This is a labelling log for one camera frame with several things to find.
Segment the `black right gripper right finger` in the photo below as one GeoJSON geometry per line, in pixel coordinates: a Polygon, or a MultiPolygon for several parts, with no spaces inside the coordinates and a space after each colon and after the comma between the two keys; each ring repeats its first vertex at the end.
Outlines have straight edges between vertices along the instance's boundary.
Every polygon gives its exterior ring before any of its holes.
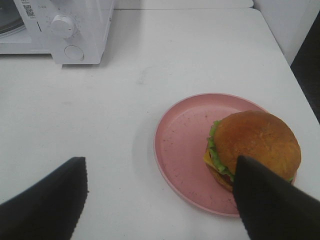
{"type": "Polygon", "coordinates": [[[320,202],[248,156],[237,158],[233,196],[251,240],[318,240],[320,202]]]}

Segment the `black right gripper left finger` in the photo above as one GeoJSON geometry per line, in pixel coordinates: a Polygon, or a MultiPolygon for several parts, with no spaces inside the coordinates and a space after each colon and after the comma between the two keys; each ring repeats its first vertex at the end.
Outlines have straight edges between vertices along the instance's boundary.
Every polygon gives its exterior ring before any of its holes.
{"type": "Polygon", "coordinates": [[[2,240],[69,240],[88,196],[85,157],[73,157],[0,205],[2,240]]]}

